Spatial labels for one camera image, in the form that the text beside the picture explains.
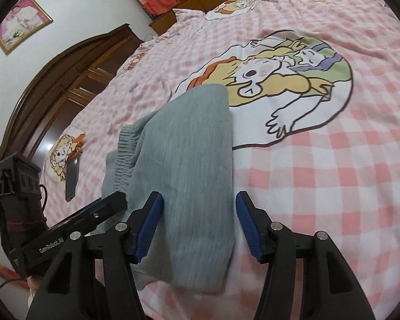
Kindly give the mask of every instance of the bed sheet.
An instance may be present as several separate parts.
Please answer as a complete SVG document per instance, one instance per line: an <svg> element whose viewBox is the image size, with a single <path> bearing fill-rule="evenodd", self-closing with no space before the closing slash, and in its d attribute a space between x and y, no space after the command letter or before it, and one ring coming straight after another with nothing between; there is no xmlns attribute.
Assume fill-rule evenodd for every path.
<svg viewBox="0 0 400 320"><path fill-rule="evenodd" d="M215 74L227 71L229 63L241 68L253 55L254 61L263 63L266 57L255 49L269 47L277 53L268 59L286 63L275 80L279 73L293 75L287 64L296 51L302 60L297 60L298 66L305 66L310 83L299 97L319 98L319 103L301 118L277 124L279 114L266 110L269 121L257 124L265 118L255 116L255 111L267 107L260 109L258 104L289 91L256 92L261 85L253 86L252 81L242 101L234 98L230 109L235 126L242 127L233 131L234 195L247 190L257 207L294 232L328 232L359 279L376 319L384 320L400 300L400 22L382 0L260 0L254 8L246 0L239 2L227 2L224 17L217 19L199 11L179 11L178 23L141 45L109 86L77 115L44 164L41 182L49 193L48 225L100 197L105 156L116 149L123 126L199 83L224 81L231 95L234 83ZM237 4L234 10L247 6L247 11L233 15ZM276 35L289 35L289 41L278 43ZM315 53L299 56L307 49L294 35L306 37L303 40ZM317 54L333 60L317 61ZM314 80L317 68L311 66L332 61L344 63L339 71L344 75L319 75L321 81ZM255 76L269 78L256 69ZM332 102L343 104L328 108L329 116L322 121L307 119L316 108L331 107ZM253 139L243 139L243 126L257 130ZM82 135L76 197L67 203L63 154L74 152ZM235 226L233 257L221 291L205 294L150 283L139 292L146 314L155 320L253 319L267 267L250 255L236 217ZM295 304L294 319L299 293Z"/></svg>

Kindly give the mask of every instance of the brown wooden headboard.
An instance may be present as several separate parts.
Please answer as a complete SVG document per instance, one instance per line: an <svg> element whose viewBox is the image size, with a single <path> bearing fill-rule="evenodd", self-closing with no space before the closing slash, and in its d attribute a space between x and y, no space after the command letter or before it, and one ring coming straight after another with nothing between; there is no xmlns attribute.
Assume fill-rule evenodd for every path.
<svg viewBox="0 0 400 320"><path fill-rule="evenodd" d="M84 40L49 61L14 109L0 146L0 160L20 152L38 166L73 118L142 43L128 24Z"/></svg>

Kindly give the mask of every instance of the gold picture frame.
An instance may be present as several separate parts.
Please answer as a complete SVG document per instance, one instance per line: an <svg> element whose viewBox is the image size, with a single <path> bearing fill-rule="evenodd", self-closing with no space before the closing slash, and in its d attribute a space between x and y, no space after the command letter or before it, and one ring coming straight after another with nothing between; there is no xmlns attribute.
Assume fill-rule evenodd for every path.
<svg viewBox="0 0 400 320"><path fill-rule="evenodd" d="M0 24L0 47L8 55L52 22L53 19L35 0L19 0Z"/></svg>

